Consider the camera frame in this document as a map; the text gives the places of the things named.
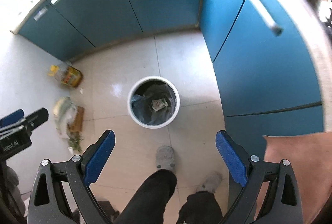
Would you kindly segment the brown wooden board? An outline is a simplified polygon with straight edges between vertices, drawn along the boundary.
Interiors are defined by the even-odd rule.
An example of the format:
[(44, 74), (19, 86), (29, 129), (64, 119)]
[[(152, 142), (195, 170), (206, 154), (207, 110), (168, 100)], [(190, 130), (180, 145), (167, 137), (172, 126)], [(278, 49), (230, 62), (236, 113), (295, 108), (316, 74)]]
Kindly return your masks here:
[(82, 126), (83, 126), (84, 112), (85, 112), (84, 107), (78, 106), (77, 114), (75, 116), (75, 119), (73, 120), (73, 122), (70, 125), (68, 125), (69, 131), (71, 133), (81, 132)]

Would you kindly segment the snack wrapper in bin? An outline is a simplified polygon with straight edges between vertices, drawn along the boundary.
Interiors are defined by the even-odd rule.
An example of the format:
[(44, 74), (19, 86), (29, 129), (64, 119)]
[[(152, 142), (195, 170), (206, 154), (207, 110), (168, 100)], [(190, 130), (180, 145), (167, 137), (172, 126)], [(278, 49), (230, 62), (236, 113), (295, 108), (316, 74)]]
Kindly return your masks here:
[(151, 107), (154, 112), (158, 112), (164, 108), (168, 107), (168, 103), (164, 98), (161, 99), (154, 99), (151, 102)]

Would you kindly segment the person's right leg black trousers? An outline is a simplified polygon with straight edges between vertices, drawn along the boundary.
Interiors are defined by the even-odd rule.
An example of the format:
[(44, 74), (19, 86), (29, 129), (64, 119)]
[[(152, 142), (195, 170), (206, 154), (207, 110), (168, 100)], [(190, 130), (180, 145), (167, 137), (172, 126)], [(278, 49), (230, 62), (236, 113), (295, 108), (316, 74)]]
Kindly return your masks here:
[(199, 191), (187, 197), (179, 210), (177, 223), (220, 223), (223, 214), (213, 193)]

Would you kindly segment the grey right slipper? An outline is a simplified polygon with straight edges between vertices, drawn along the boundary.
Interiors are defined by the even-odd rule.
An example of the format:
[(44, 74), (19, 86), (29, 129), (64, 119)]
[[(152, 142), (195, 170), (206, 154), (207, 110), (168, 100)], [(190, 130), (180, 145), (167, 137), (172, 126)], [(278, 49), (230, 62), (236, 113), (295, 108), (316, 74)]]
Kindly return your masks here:
[(214, 194), (223, 180), (223, 176), (219, 172), (212, 172), (206, 179), (197, 187), (196, 192), (207, 191)]

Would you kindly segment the grey slipper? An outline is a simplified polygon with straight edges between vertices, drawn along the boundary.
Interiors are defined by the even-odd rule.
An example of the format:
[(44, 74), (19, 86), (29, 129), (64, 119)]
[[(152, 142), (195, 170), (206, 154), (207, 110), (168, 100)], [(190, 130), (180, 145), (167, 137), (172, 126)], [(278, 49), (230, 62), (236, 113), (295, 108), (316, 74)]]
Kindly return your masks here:
[(219, 172), (212, 172), (206, 179), (197, 187), (196, 192), (207, 191), (214, 194), (223, 180), (223, 176)]
[(161, 146), (156, 151), (156, 168), (157, 170), (175, 171), (175, 152), (170, 146)]

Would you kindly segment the blue kitchen cabinets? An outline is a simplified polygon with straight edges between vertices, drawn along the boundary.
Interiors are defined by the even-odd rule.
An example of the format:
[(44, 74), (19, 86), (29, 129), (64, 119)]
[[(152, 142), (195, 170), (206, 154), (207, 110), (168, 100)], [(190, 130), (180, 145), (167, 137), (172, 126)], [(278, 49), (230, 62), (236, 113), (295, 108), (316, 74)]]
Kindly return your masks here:
[(200, 28), (228, 133), (263, 156), (264, 136), (323, 131), (314, 57), (281, 0), (41, 0), (18, 33), (61, 60), (140, 34)]

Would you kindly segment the person's leg black trousers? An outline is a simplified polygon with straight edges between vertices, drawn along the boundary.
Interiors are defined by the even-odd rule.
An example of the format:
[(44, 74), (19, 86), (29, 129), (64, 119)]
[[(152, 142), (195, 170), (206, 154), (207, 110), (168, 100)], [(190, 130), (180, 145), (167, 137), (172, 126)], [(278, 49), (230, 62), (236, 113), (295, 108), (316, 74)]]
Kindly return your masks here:
[(163, 223), (165, 208), (175, 192), (176, 185), (177, 178), (172, 171), (156, 171), (143, 182), (114, 222)]
[(177, 223), (220, 223), (223, 214), (213, 193), (199, 191), (187, 197), (179, 210)]

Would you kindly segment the black trash bag liner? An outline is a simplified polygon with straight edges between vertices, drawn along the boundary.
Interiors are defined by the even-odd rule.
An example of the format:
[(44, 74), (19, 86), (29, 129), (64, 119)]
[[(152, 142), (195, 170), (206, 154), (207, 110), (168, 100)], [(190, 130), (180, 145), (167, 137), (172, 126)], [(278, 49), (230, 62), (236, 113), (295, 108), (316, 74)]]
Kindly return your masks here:
[[(154, 112), (151, 102), (154, 99), (164, 98), (168, 107)], [(140, 85), (131, 97), (133, 114), (143, 124), (161, 125), (174, 114), (177, 106), (175, 91), (165, 82), (152, 80)]]

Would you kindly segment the grey left slipper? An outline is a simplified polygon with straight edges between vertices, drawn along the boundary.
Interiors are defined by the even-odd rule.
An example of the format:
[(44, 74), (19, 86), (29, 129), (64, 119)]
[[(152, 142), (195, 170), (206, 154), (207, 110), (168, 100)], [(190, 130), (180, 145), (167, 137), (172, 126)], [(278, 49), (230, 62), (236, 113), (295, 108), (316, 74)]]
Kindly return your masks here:
[(170, 146), (161, 146), (156, 151), (156, 168), (157, 170), (175, 171), (175, 152)]

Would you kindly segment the person's left leg black trousers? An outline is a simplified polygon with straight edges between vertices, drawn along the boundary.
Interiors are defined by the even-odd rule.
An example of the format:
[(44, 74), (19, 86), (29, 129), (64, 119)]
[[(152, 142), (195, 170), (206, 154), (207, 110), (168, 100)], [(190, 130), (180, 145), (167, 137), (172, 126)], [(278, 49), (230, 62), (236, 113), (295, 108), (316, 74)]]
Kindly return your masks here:
[(165, 208), (175, 192), (176, 185), (177, 178), (172, 171), (156, 171), (143, 182), (114, 222), (163, 223)]

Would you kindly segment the white plastic bag of vegetables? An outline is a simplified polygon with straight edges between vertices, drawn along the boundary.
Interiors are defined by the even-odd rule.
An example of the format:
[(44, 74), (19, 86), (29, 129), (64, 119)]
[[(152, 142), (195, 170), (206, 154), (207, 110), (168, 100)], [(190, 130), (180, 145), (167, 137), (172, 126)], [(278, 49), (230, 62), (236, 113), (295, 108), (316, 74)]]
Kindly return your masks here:
[(78, 113), (78, 106), (70, 97), (60, 98), (53, 109), (56, 130), (62, 139), (70, 139), (70, 127)]

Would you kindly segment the white round trash bin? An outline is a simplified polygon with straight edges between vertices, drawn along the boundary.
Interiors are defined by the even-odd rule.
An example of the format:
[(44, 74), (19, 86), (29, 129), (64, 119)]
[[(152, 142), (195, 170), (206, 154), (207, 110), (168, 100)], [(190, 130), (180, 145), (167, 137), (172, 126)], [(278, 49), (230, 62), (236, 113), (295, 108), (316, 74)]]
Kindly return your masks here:
[(180, 108), (175, 85), (161, 76), (140, 79), (129, 91), (127, 109), (135, 123), (146, 129), (161, 129), (169, 125)]

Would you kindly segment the green vegetable scraps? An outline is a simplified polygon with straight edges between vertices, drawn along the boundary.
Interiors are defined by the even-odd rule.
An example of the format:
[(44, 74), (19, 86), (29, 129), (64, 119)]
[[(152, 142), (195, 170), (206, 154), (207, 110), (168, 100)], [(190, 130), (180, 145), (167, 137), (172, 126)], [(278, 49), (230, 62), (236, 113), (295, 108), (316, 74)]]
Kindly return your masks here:
[(81, 141), (82, 136), (79, 132), (70, 133), (68, 140), (69, 149), (71, 149), (73, 152), (82, 153)]

